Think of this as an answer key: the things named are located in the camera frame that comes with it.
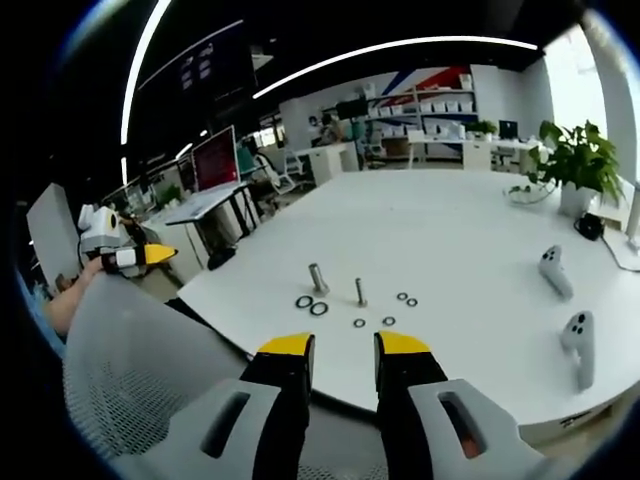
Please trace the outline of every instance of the led light strip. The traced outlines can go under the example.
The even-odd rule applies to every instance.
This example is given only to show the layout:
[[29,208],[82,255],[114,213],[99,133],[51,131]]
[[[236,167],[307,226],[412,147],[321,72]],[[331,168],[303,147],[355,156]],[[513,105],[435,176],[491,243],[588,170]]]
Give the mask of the led light strip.
[[120,168],[122,169],[122,185],[129,183],[127,178],[127,157],[120,159]]
[[495,37],[478,37],[474,35],[446,35],[442,37],[421,37],[421,38],[409,38],[406,40],[396,40],[394,42],[381,43],[379,45],[373,45],[371,47],[360,48],[358,50],[354,50],[353,52],[343,53],[342,55],[338,55],[333,58],[329,58],[328,60],[323,60],[320,63],[316,63],[315,65],[311,65],[310,67],[304,68],[299,72],[293,73],[288,77],[283,78],[282,80],[278,80],[272,85],[269,85],[267,88],[260,90],[259,92],[253,95],[254,100],[256,98],[260,98],[262,95],[269,93],[272,90],[284,85],[291,80],[295,80],[302,75],[306,75],[307,73],[313,72],[314,70],[318,70],[319,68],[326,67],[327,65],[331,65],[332,63],[340,62],[342,60],[346,60],[347,58],[357,57],[358,55],[363,55],[365,53],[376,52],[378,50],[384,50],[386,48],[394,48],[394,47],[403,47],[406,45],[415,45],[420,43],[436,43],[436,42],[479,42],[479,43],[496,43],[500,45],[508,45],[510,47],[519,47],[526,48],[528,50],[537,50],[538,47],[531,43],[518,42],[516,40],[507,40],[504,38],[495,38]]
[[184,153],[185,153],[187,150],[189,150],[191,147],[193,147],[193,143],[189,143],[189,144],[185,145],[184,147],[182,147],[182,150],[180,150],[180,151],[178,152],[178,154],[176,155],[176,160],[179,160],[179,159],[180,159],[180,157],[181,157],[182,155],[184,155]]
[[[151,37],[158,28],[162,16],[167,11],[171,0],[158,0],[156,6],[149,16],[149,20],[142,31],[140,41],[136,47],[136,53],[133,55],[133,61],[131,62],[131,70],[129,70],[129,78],[127,79],[127,87],[124,92],[124,105],[122,107],[122,124],[120,126],[120,144],[126,145],[129,139],[129,119],[131,118],[131,104],[133,103],[133,94],[135,92],[136,83],[138,82],[138,75],[140,75],[140,68],[142,67],[142,60],[147,53]],[[126,185],[127,179],[127,159],[123,157],[120,160],[122,167],[122,181]]]

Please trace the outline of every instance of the computer monitor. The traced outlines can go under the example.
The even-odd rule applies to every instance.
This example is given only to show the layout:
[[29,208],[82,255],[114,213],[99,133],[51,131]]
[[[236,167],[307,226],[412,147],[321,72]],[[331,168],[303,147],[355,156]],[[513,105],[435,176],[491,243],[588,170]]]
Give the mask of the computer monitor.
[[240,179],[233,125],[193,150],[193,170],[199,192]]
[[500,138],[513,139],[518,138],[518,122],[509,120],[500,120]]

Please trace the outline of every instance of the metal bolt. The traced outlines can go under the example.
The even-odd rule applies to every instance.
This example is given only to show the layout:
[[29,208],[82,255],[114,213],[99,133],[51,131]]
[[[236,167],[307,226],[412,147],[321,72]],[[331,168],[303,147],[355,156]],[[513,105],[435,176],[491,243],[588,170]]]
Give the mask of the metal bolt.
[[311,273],[311,280],[313,280],[313,291],[318,297],[324,297],[329,293],[329,286],[322,279],[322,273],[320,273],[320,267],[317,263],[309,265],[309,272]]
[[366,307],[367,299],[364,298],[364,292],[362,291],[362,280],[359,278],[356,278],[356,290],[358,291],[358,306]]

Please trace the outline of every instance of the display screen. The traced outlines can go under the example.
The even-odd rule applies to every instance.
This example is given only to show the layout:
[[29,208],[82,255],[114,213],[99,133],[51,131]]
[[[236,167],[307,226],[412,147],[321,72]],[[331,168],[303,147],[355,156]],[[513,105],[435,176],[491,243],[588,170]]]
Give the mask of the display screen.
[[222,130],[193,150],[198,191],[239,179],[233,126]]

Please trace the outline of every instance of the black ceiling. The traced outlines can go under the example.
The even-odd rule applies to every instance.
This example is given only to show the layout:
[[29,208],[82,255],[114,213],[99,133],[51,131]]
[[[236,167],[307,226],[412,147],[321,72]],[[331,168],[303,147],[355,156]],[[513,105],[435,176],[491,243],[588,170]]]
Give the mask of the black ceiling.
[[[44,76],[49,80],[45,98],[39,98],[40,115],[32,117],[41,127],[39,140],[37,144],[31,142],[29,148],[33,156],[48,163],[41,169],[39,181],[34,181],[29,168],[22,168],[22,179],[28,181],[21,184],[20,189],[27,200],[37,196],[50,179],[73,189],[73,195],[84,201],[97,200],[121,184],[120,157],[127,153],[119,146],[125,84],[135,46],[155,1],[119,3],[123,6],[88,37],[69,62],[59,71],[50,69]],[[202,37],[239,19],[244,21],[247,41],[274,56],[256,74],[257,91],[332,56],[392,40],[465,34],[544,46],[577,21],[580,9],[575,3],[573,0],[419,2],[398,4],[397,9],[387,11],[361,3],[350,6],[284,0],[222,4],[174,0],[147,51],[139,83]],[[65,7],[66,23],[55,28],[43,23],[42,30],[50,36],[50,44],[60,47],[64,38],[61,32],[68,35],[77,25],[86,11],[85,5],[86,2],[81,1],[69,2]],[[62,18],[59,10],[57,13],[56,18]],[[49,58],[48,65],[55,65],[51,61],[55,50],[44,51]],[[259,116],[288,98],[377,73],[464,63],[521,70],[539,55],[539,52],[518,48],[467,43],[389,49],[305,75],[257,101],[246,102],[238,112]],[[174,81],[163,78],[160,75],[152,81],[157,83],[154,88],[160,92],[154,100],[156,105],[163,105],[162,82]],[[134,97],[132,123],[145,124],[145,115],[150,113],[144,110],[144,103],[136,104]],[[137,134],[157,139],[156,148],[152,150],[166,150],[168,155],[188,140],[155,135],[153,131]],[[136,152],[136,155],[140,158],[130,159],[130,176],[136,173],[136,165],[145,152]]]

